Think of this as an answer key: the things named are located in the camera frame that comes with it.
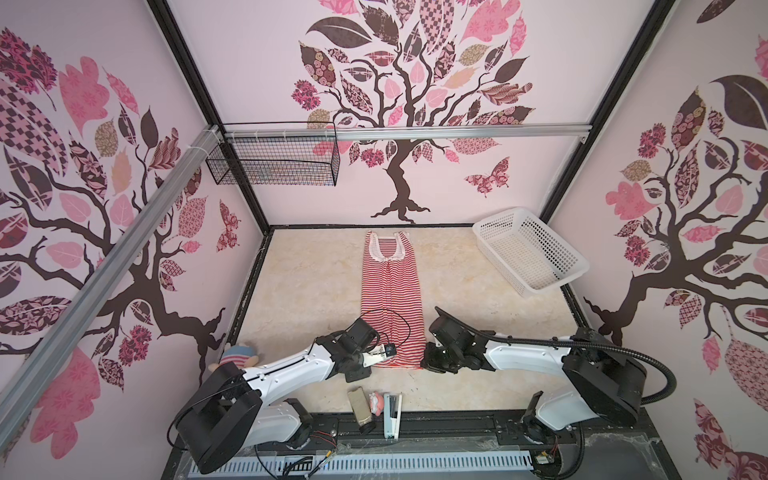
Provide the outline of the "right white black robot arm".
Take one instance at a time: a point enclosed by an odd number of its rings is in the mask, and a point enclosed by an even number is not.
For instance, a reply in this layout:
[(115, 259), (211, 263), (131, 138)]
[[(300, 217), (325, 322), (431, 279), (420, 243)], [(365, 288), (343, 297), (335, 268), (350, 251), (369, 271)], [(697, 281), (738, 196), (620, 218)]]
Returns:
[(567, 381), (548, 394), (535, 393), (520, 429), (535, 444), (552, 443), (558, 432), (602, 419), (631, 427), (638, 420), (647, 371), (634, 357), (609, 351), (608, 343), (580, 328), (570, 337), (545, 340), (503, 338), (477, 330), (439, 309), (429, 331), (421, 367), (434, 373), (523, 370)]

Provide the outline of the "red white striped tank top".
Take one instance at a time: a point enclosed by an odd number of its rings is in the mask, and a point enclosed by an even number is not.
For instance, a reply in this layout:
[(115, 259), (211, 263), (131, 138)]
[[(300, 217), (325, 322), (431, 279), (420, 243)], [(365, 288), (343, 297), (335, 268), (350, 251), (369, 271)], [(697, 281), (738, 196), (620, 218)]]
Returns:
[(396, 355), (380, 366), (419, 369), (426, 347), (421, 286), (416, 256), (408, 236), (395, 232), (366, 234), (363, 249), (362, 318)]

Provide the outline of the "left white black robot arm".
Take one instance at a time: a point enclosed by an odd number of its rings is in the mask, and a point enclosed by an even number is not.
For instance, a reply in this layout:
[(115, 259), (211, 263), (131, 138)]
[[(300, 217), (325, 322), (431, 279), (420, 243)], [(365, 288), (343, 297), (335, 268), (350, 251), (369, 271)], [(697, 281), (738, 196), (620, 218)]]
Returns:
[(366, 379), (373, 366), (397, 353), (397, 346), (357, 318), (281, 360), (246, 368), (219, 365), (175, 415), (171, 428), (202, 474), (215, 472), (245, 447), (300, 447), (313, 419), (290, 396), (294, 391), (337, 375), (348, 383)]

